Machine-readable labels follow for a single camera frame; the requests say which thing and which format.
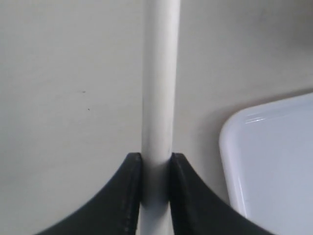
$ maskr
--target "white plastic tray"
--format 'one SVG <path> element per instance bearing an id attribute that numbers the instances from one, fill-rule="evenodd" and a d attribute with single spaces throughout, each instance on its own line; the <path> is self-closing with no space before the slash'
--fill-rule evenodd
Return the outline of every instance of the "white plastic tray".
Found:
<path id="1" fill-rule="evenodd" d="M 313 231 L 313 94 L 233 115 L 220 135 L 232 207 L 278 235 Z"/>

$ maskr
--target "white plastic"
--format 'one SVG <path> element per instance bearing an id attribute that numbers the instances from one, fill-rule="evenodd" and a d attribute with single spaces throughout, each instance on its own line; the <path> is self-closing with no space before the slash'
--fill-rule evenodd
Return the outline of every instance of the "white plastic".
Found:
<path id="1" fill-rule="evenodd" d="M 180 0 L 144 1 L 142 235 L 167 235 Z"/>
<path id="2" fill-rule="evenodd" d="M 232 207 L 278 235 L 313 231 L 313 94 L 242 110 L 220 149 Z"/>

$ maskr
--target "white pole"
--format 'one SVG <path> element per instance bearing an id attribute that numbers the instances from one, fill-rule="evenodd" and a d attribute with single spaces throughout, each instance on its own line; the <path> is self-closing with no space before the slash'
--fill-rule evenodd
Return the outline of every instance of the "white pole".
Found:
<path id="1" fill-rule="evenodd" d="M 168 235 L 180 0 L 144 0 L 142 235 Z"/>

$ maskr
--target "black plastic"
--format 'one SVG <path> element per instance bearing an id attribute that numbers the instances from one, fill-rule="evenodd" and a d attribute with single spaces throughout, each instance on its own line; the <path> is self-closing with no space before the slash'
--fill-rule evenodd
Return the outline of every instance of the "black plastic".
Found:
<path id="1" fill-rule="evenodd" d="M 169 198 L 175 235 L 272 235 L 223 202 L 182 154 L 171 157 Z"/>
<path id="2" fill-rule="evenodd" d="M 38 235 L 135 235 L 142 159 L 128 154 L 111 180 L 81 209 Z"/>

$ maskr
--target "white rod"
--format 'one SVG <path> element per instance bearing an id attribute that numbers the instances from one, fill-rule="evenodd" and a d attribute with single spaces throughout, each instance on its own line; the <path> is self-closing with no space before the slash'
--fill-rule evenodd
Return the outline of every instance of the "white rod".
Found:
<path id="1" fill-rule="evenodd" d="M 144 0 L 141 235 L 168 235 L 180 0 Z"/>

